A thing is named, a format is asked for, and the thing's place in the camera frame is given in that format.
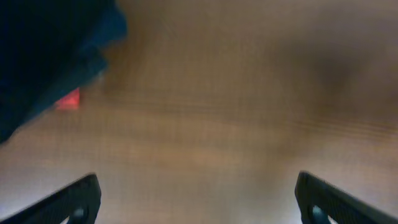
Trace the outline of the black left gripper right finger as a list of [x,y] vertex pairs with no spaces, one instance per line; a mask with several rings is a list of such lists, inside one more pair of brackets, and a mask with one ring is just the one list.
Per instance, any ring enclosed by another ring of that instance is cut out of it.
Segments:
[[317,176],[301,171],[295,197],[303,224],[397,224],[397,219],[358,200]]

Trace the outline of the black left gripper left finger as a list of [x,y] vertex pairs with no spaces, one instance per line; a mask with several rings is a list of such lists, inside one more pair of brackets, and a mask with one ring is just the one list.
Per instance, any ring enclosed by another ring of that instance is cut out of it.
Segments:
[[94,224],[100,205],[100,185],[91,173],[1,220],[1,224]]

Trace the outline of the black shorts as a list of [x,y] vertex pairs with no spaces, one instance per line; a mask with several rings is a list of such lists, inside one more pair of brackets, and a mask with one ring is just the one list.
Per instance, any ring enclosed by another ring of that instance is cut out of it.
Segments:
[[127,35],[113,0],[1,0],[1,142],[107,66]]

